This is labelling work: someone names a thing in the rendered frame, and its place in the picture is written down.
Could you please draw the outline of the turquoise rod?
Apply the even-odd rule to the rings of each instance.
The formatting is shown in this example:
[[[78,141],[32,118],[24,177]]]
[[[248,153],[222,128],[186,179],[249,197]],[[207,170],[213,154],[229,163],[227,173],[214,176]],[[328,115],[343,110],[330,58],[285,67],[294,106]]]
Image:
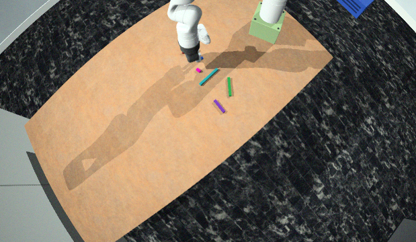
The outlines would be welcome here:
[[[211,72],[205,79],[203,79],[200,83],[199,83],[199,85],[201,86],[201,85],[203,85],[209,78],[211,78],[211,76],[213,76],[213,74],[215,74],[215,72],[217,72],[218,71],[218,69],[217,68],[215,68],[214,70],[213,70],[213,72]]]

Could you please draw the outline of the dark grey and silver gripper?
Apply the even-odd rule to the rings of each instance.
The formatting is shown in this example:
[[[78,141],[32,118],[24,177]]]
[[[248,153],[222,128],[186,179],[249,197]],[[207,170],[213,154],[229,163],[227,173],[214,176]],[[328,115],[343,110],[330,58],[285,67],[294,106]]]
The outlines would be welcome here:
[[[198,24],[198,35],[193,40],[182,40],[178,37],[178,44],[181,51],[185,54],[189,63],[201,61],[199,53],[200,41],[204,44],[210,43],[210,37],[203,24]]]

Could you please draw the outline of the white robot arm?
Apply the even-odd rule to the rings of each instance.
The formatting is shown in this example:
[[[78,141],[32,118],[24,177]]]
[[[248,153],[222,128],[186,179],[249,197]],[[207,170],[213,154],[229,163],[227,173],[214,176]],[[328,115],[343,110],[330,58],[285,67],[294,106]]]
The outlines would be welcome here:
[[[198,23],[202,10],[190,3],[194,0],[171,0],[167,15],[177,23],[177,34],[182,40],[193,40],[198,35]],[[263,0],[260,17],[263,21],[274,24],[282,16],[287,0]]]

